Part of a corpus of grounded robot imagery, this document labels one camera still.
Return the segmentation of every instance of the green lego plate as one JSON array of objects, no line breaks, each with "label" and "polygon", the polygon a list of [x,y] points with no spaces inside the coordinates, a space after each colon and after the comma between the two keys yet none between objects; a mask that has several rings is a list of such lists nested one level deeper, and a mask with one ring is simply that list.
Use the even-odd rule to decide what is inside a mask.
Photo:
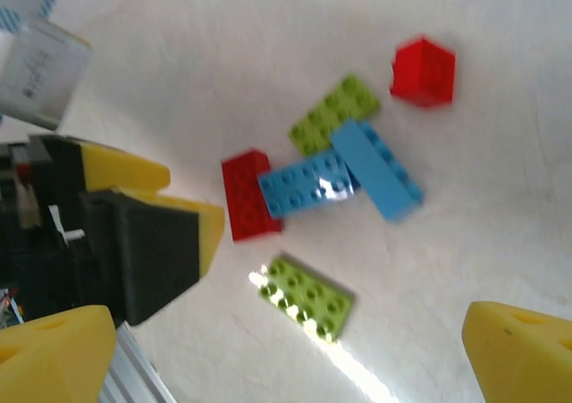
[{"label": "green lego plate", "polygon": [[380,108],[379,99],[350,74],[290,129],[289,136],[302,155],[313,155],[330,147],[330,134],[347,119],[360,121]]},{"label": "green lego plate", "polygon": [[286,256],[271,262],[265,278],[260,296],[319,338],[332,342],[340,336],[354,302],[351,293]]}]

